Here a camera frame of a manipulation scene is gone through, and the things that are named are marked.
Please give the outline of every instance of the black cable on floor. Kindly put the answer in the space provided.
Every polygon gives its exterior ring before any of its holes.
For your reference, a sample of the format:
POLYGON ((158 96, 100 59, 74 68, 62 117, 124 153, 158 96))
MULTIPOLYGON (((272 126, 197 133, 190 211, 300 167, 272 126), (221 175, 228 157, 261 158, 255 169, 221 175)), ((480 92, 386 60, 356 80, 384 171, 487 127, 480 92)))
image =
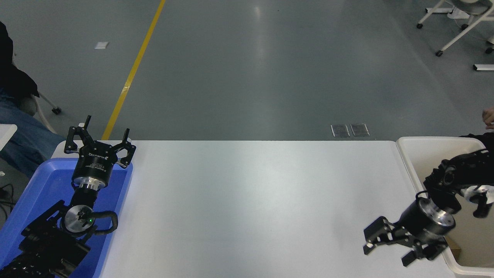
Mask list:
POLYGON ((5 214, 5 221, 7 221, 8 218, 7 211, 3 208, 2 204, 0 204, 0 208, 3 210, 3 213, 5 214))
POLYGON ((7 201, 1 201, 0 200, 0 204, 8 204, 9 208, 10 208, 10 212, 12 213, 12 210, 14 209, 14 205, 15 205, 15 203, 14 203, 14 186, 12 184, 6 184, 6 185, 0 187, 0 190, 4 189, 7 186, 10 186, 10 203, 8 203, 7 201))
POLYGON ((12 212, 12 209, 14 209, 13 203, 14 203, 14 186, 12 184, 6 184, 2 187, 1 189, 4 189, 5 187, 10 186, 10 212, 12 212))

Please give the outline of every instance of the black cable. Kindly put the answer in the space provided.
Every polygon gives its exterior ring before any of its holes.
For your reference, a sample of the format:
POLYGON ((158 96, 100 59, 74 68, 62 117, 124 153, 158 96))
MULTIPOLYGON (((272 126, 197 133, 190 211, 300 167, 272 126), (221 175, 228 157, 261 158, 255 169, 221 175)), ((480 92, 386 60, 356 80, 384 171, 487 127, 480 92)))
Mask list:
POLYGON ((0 208, 3 210, 3 213, 5 214, 5 221, 7 221, 8 218, 7 211, 3 208, 2 204, 0 204, 0 208))
POLYGON ((418 199, 418 196, 419 196, 420 194, 422 194, 422 193, 428 193, 428 192, 427 192, 427 190, 424 190, 424 191, 421 191, 421 192, 419 192, 419 193, 415 194, 415 199, 418 199))
POLYGON ((0 190, 4 189, 7 186, 10 186, 10 205, 9 205, 9 207, 10 207, 10 212, 12 212, 12 210, 14 209, 14 186, 12 184, 6 184, 6 185, 0 187, 0 190))
POLYGON ((8 202, 8 201, 0 201, 0 203, 4 204, 4 205, 12 205, 12 206, 15 206, 17 203, 11 203, 11 202, 8 202))

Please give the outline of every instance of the chair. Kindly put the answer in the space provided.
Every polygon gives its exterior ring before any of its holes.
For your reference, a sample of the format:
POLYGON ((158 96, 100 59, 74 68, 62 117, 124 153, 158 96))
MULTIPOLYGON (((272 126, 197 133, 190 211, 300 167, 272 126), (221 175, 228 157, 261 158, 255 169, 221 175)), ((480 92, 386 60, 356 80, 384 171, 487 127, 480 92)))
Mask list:
MULTIPOLYGON (((421 29, 423 27, 423 22, 429 18, 429 16, 438 9, 446 0, 440 0, 418 23, 417 28, 421 29)), ((474 28, 481 21, 493 21, 494 16, 489 16, 494 10, 494 0, 450 0, 458 9, 466 12, 470 15, 468 24, 462 25, 462 32, 459 33, 454 39, 447 43, 443 48, 436 52, 436 56, 441 57, 443 52, 448 49, 452 44, 458 41, 466 33, 468 33, 472 28, 474 28)))

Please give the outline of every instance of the white chair leg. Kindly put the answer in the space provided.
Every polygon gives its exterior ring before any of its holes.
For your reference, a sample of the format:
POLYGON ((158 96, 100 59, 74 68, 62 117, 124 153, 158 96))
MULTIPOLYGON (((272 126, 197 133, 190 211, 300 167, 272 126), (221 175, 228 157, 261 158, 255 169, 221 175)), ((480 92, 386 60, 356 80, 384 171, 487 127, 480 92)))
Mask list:
POLYGON ((55 114, 59 114, 62 109, 60 109, 60 107, 58 107, 58 105, 56 105, 55 103, 51 102, 51 100, 49 100, 44 94, 42 94, 41 92, 38 91, 38 93, 40 94, 40 97, 42 99, 44 99, 46 102, 48 102, 48 104, 51 106, 53 113, 55 114))
POLYGON ((452 39, 449 43, 447 43, 445 46, 443 46, 443 48, 441 48, 441 50, 439 50, 438 52, 443 52, 445 51, 446 49, 448 49, 452 44, 454 44, 456 41, 458 41, 459 39, 461 39, 461 37, 465 36, 466 33, 468 33, 470 30, 473 29, 473 27, 475 27, 477 24, 479 24, 485 17, 487 17, 491 12, 492 10, 494 9, 494 5, 492 7, 489 8, 489 10, 487 10, 482 16, 479 17, 479 19, 475 20, 472 24, 470 24, 465 30, 463 30, 461 33, 458 34, 458 36, 456 36, 454 39, 452 39))
POLYGON ((422 24, 434 11, 439 8, 446 0, 440 0, 422 19, 419 20, 418 24, 422 24))
POLYGON ((34 99, 34 102, 36 104, 36 111, 38 112, 38 115, 40 116, 41 122, 44 124, 44 126, 46 126, 46 128, 49 131, 51 131, 52 133, 57 134, 57 132, 55 131, 55 129, 51 126, 51 124, 48 122, 48 120, 44 116, 43 111, 40 108, 40 103, 38 102, 38 98, 35 97, 35 96, 33 96, 33 95, 31 95, 31 98, 34 99))

